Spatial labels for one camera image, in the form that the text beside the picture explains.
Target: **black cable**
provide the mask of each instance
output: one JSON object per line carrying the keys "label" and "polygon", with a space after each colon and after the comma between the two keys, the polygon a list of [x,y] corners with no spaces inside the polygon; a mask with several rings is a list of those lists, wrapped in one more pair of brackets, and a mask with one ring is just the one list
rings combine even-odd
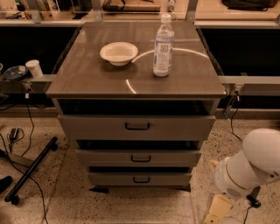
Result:
{"label": "black cable", "polygon": [[[5,148],[5,151],[6,151],[6,154],[7,154],[7,158],[10,162],[10,164],[12,165],[12,167],[14,167],[18,172],[24,174],[21,170],[19,170],[15,165],[14,163],[11,161],[10,157],[9,157],[9,152],[7,150],[7,147],[6,147],[6,143],[4,141],[4,138],[2,136],[2,134],[0,133],[0,137],[2,138],[2,142],[3,142],[3,147]],[[42,188],[40,187],[39,183],[32,177],[28,177],[29,179],[31,179],[38,187],[40,193],[41,193],[41,198],[42,198],[42,202],[43,202],[43,211],[44,211],[44,219],[45,219],[45,223],[48,224],[48,221],[47,221],[47,218],[46,218],[46,205],[45,205],[45,199],[44,199],[44,194],[43,194],[43,191],[42,191]]]}
{"label": "black cable", "polygon": [[242,141],[242,139],[241,139],[239,136],[237,136],[237,135],[235,134],[235,132],[234,132],[234,125],[233,125],[233,120],[234,120],[234,117],[235,117],[235,115],[236,115],[238,109],[239,109],[239,108],[236,109],[236,111],[233,113],[233,115],[232,115],[231,118],[230,118],[230,127],[231,127],[231,132],[232,132],[232,134],[233,134],[235,137],[237,137],[240,141]]}
{"label": "black cable", "polygon": [[7,140],[9,142],[10,153],[12,153],[13,144],[19,142],[20,140],[22,140],[25,137],[25,132],[23,131],[23,129],[18,128],[18,130],[20,130],[22,133],[22,136],[19,139],[10,140],[10,134],[7,134]]}
{"label": "black cable", "polygon": [[33,120],[32,120],[32,114],[30,113],[28,104],[26,104],[26,107],[27,107],[27,111],[28,111],[29,118],[30,118],[30,120],[31,120],[32,129],[31,129],[31,133],[30,133],[30,135],[29,135],[29,145],[28,145],[27,149],[25,150],[25,152],[21,155],[21,157],[24,156],[25,153],[32,147],[32,133],[33,133],[34,128],[35,128],[34,123],[33,123]]}
{"label": "black cable", "polygon": [[[240,97],[239,97],[239,95],[238,95],[238,92],[235,91],[235,94],[237,95],[237,101],[240,102]],[[236,113],[238,112],[238,109],[239,109],[238,106],[239,106],[239,103],[238,103],[238,105],[237,105],[236,111],[233,113],[233,115],[232,115],[231,118],[230,118],[230,127],[231,127],[231,133],[232,133],[235,137],[237,137],[240,141],[242,141],[242,139],[241,139],[239,136],[237,136],[237,135],[235,134],[235,132],[234,132],[234,125],[233,125],[234,117],[235,117],[235,115],[236,115]]]}
{"label": "black cable", "polygon": [[249,209],[250,209],[250,208],[252,208],[252,206],[250,206],[250,207],[247,208],[247,212],[246,212],[246,216],[245,216],[245,219],[244,219],[243,224],[246,223],[246,220],[247,220],[247,217],[248,217],[248,213],[249,213]]}
{"label": "black cable", "polygon": [[10,109],[10,108],[12,108],[12,107],[14,107],[14,106],[16,106],[16,105],[17,105],[17,104],[12,104],[12,105],[8,106],[7,108],[1,108],[0,111],[4,111],[4,110],[6,110],[6,109]]}

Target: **gray tabletop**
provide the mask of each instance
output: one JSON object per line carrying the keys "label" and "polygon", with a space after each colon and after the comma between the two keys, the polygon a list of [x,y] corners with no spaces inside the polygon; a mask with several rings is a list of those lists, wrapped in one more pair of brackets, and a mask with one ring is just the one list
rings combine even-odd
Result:
{"label": "gray tabletop", "polygon": [[[186,21],[175,31],[171,73],[152,72],[154,39],[160,22],[85,23],[47,91],[52,98],[221,98],[224,87],[200,38]],[[112,42],[138,48],[134,62],[112,66],[100,50]]]}

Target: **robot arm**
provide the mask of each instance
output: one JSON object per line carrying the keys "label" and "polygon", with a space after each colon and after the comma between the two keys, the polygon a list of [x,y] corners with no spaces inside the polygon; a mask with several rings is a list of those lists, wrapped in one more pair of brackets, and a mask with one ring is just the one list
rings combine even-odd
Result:
{"label": "robot arm", "polygon": [[242,150],[215,168],[214,184],[230,199],[249,195],[257,186],[280,180],[280,132],[255,129],[243,139]]}

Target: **drawer handle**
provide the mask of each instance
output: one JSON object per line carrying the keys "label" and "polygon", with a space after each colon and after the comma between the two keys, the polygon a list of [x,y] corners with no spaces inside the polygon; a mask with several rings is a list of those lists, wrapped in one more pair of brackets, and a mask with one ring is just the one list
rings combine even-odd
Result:
{"label": "drawer handle", "polygon": [[149,130],[150,129],[151,124],[145,123],[145,124],[141,124],[141,123],[125,123],[125,129],[126,130]]}
{"label": "drawer handle", "polygon": [[137,179],[136,177],[133,177],[133,182],[136,184],[147,184],[150,182],[150,178],[139,178]]}
{"label": "drawer handle", "polygon": [[131,155],[131,161],[135,163],[149,163],[151,161],[151,156],[147,158],[134,158],[133,155]]}

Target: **speckled floor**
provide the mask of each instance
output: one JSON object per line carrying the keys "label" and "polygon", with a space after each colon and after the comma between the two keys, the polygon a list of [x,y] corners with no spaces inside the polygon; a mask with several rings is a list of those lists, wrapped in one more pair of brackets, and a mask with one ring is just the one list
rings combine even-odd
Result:
{"label": "speckled floor", "polygon": [[[109,193],[91,192],[86,170],[75,156],[75,145],[69,143],[56,118],[33,118],[31,148],[24,155],[34,159],[52,137],[57,137],[58,150],[50,151],[32,174],[42,188],[46,218],[49,224],[60,223],[201,223],[209,197],[217,193],[213,185],[213,169],[209,160],[222,160],[234,155],[242,143],[232,135],[230,121],[218,119],[213,131],[202,146],[203,154],[193,170],[192,191],[183,192],[162,188],[113,188]],[[29,144],[32,124],[29,118],[0,117],[0,133],[6,143],[11,128],[18,127],[25,137],[14,144],[13,153],[21,155]],[[257,128],[280,130],[277,120],[234,120],[234,132],[243,138]],[[11,164],[0,158],[0,179],[10,175],[14,181],[0,193],[0,223],[46,223],[42,198],[38,187],[27,180],[18,192],[19,204],[4,202],[4,198],[20,179],[21,174]],[[262,186],[258,199],[262,206],[250,209],[247,224],[280,223],[280,182]],[[239,199],[222,223],[243,223],[248,204]]]}

